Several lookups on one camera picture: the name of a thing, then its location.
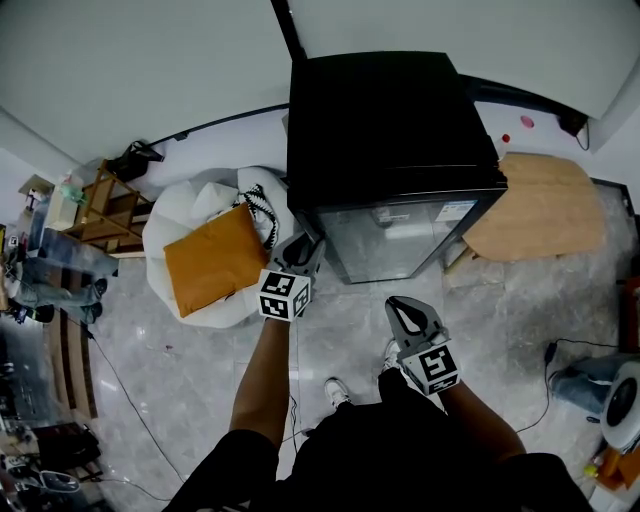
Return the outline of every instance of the black shoe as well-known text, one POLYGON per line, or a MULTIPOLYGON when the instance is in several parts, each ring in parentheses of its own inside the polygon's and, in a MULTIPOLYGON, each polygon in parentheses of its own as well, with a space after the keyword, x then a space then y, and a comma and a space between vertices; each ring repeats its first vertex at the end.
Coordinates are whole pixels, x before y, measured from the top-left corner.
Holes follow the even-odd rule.
POLYGON ((96 292, 98 292, 98 295, 100 295, 100 297, 102 297, 104 295, 104 292, 107 291, 107 284, 107 280, 104 278, 98 279, 95 283, 93 283, 93 286, 95 286, 96 292))
POLYGON ((102 304, 100 304, 99 302, 91 304, 91 306, 89 306, 89 309, 91 310, 91 314, 93 315, 94 319, 100 318, 100 316, 102 316, 102 304))

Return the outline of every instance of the person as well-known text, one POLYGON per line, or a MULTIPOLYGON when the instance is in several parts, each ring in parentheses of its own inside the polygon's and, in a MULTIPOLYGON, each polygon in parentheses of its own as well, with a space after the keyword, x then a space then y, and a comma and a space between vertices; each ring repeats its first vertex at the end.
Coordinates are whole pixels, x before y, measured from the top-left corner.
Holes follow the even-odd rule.
POLYGON ((10 307, 9 299, 23 307, 36 309, 51 305, 63 309, 70 316, 92 324, 102 314, 102 295, 107 291, 107 280, 77 291, 53 286, 47 281, 47 265, 40 258, 19 261, 18 251, 0 254, 0 311, 10 307))
POLYGON ((463 381, 439 394, 446 413, 412 389, 393 340, 378 377, 382 402, 355 405, 344 384, 329 379, 335 413, 302 444, 291 476, 276 481, 289 406, 289 329, 265 321, 229 432, 166 512, 591 510, 563 462, 527 454, 463 381))

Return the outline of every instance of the brown leather pillow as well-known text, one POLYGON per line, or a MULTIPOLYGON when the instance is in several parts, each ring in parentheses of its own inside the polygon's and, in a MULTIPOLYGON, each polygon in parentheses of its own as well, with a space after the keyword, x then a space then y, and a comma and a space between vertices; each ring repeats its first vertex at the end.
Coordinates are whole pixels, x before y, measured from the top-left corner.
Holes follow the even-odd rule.
POLYGON ((246 204, 164 248, 180 316, 258 282, 269 257, 246 204))

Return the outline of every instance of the marble floor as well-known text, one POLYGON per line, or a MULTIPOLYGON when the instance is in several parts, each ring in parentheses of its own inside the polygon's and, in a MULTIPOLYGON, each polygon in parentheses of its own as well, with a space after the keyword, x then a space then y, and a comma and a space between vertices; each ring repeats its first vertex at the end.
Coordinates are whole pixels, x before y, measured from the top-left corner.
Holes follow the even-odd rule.
MULTIPOLYGON (((544 410, 543 354, 559 337, 617 342, 616 279, 629 273, 638 240, 620 192, 598 187, 607 234, 595 253, 517 263, 467 261, 451 276, 439 265, 412 280, 345 286, 325 265, 315 301, 291 331, 291 393, 298 403, 295 431, 331 413, 323 383, 340 377, 356 403, 378 400, 381 355, 390 338, 384 314, 389 295, 408 295, 433 305, 457 344, 463 378, 515 429, 544 410)), ((217 331, 178 323, 146 283, 144 260, 122 261, 103 299, 104 316, 93 332, 116 368, 171 464, 154 444, 97 347, 91 365, 100 417, 105 477, 128 479, 169 498, 225 434, 234 392, 261 328, 252 318, 217 331)), ((563 344, 551 370, 611 349, 563 344)), ((587 414, 552 401, 535 428, 522 433, 530 451, 559 455, 586 489, 582 467, 595 449, 599 426, 587 414)), ((291 433, 287 426, 285 437, 291 433)), ((303 442, 296 436, 298 446, 303 442)), ((278 475, 295 456, 283 444, 278 475)), ((163 503, 138 489, 101 484, 120 511, 161 510, 163 503)))

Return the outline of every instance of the glass panel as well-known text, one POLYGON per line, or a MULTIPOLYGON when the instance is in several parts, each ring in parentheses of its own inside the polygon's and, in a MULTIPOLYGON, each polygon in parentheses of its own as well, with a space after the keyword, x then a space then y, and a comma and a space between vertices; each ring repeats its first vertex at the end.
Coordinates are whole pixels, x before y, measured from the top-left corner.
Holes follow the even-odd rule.
POLYGON ((352 283, 410 277, 475 201, 384 205, 320 213, 352 283))

